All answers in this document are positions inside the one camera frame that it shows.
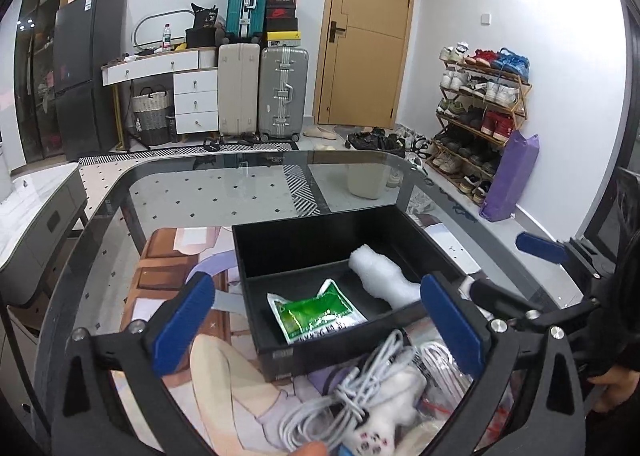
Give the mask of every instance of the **white cable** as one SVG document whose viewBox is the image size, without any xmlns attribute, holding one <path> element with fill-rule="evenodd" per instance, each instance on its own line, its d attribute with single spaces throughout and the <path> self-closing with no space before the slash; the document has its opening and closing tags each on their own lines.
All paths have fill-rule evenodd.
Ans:
<svg viewBox="0 0 640 456">
<path fill-rule="evenodd" d="M 420 346 L 420 357 L 451 405 L 457 407 L 471 379 L 460 372 L 447 346 L 437 341 L 425 342 Z"/>
<path fill-rule="evenodd" d="M 284 415 L 278 427 L 283 445 L 291 452 L 310 441 L 324 442 L 329 451 L 340 445 L 345 433 L 353 430 L 363 420 L 367 407 L 388 399 L 376 396 L 380 384 L 404 370 L 412 363 L 416 353 L 415 348 L 404 347 L 399 330 L 393 331 L 370 355 L 362 372 L 353 368 L 330 396 L 303 402 Z M 344 407 L 331 421 L 329 408 L 334 404 L 343 404 Z M 317 432 L 318 425 L 325 425 L 327 422 L 331 422 L 330 425 Z"/>
</svg>

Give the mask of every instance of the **metal screw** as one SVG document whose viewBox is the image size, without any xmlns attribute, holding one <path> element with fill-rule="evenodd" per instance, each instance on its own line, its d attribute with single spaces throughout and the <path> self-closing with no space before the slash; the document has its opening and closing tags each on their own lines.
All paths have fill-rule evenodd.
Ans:
<svg viewBox="0 0 640 456">
<path fill-rule="evenodd" d="M 75 341 L 81 341 L 84 339 L 89 332 L 84 328 L 76 328 L 71 332 L 71 339 Z"/>
<path fill-rule="evenodd" d="M 559 328 L 558 326 L 551 326 L 551 336 L 556 340 L 560 340 L 564 338 L 564 331 L 562 331 L 562 328 Z"/>
<path fill-rule="evenodd" d="M 507 323 L 501 319 L 494 319 L 491 321 L 491 329 L 496 333 L 504 333 L 507 331 Z"/>
<path fill-rule="evenodd" d="M 145 328 L 146 322 L 140 319 L 133 321 L 131 324 L 129 324 L 129 326 L 127 326 L 127 330 L 129 330 L 129 333 L 142 333 Z"/>
</svg>

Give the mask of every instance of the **green packet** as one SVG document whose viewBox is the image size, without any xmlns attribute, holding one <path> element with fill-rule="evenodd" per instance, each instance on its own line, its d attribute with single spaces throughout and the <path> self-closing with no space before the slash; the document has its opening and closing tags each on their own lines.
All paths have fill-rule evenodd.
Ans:
<svg viewBox="0 0 640 456">
<path fill-rule="evenodd" d="M 318 294 L 311 299 L 292 302 L 268 293 L 267 301 L 287 344 L 344 330 L 367 321 L 333 279 L 324 281 Z"/>
</svg>

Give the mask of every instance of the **wooden door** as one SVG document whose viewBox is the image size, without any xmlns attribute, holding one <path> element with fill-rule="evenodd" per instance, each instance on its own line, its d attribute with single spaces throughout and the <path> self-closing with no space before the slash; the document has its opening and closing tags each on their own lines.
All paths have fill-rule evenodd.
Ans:
<svg viewBox="0 0 640 456">
<path fill-rule="evenodd" d="M 331 0 L 319 123 L 393 125 L 412 7 L 412 0 Z"/>
</svg>

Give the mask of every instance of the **white desk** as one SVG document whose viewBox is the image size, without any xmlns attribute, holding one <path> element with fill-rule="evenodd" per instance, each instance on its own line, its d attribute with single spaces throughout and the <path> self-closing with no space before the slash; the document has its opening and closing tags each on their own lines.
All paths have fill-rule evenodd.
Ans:
<svg viewBox="0 0 640 456">
<path fill-rule="evenodd" d="M 102 83 L 113 86 L 116 127 L 124 149 L 124 132 L 117 84 L 156 74 L 174 75 L 175 122 L 177 132 L 210 132 L 218 130 L 218 69 L 216 48 L 158 53 L 102 67 Z"/>
<path fill-rule="evenodd" d="M 78 218 L 86 220 L 86 191 L 77 163 L 20 176 L 14 187 L 0 201 L 0 291 L 7 303 L 24 307 L 56 247 Z"/>
</svg>

